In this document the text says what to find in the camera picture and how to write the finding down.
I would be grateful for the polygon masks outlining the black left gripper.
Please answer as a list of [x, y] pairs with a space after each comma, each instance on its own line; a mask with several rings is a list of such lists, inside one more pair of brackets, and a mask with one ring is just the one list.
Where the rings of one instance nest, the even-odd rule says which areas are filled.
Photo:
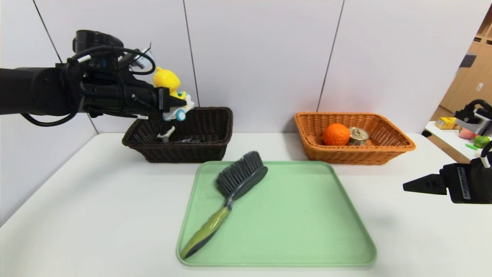
[[168, 107], [184, 107], [186, 99], [169, 95], [166, 104], [167, 89], [154, 87], [146, 81], [127, 83], [123, 86], [123, 111], [130, 114], [157, 115], [165, 112]]

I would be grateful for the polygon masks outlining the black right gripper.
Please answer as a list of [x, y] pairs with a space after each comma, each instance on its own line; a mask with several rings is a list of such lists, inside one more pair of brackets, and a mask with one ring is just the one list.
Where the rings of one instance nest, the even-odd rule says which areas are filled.
[[404, 183], [407, 192], [447, 195], [455, 204], [491, 204], [492, 169], [485, 168], [481, 159], [472, 159], [470, 163], [445, 165], [440, 175], [431, 174]]

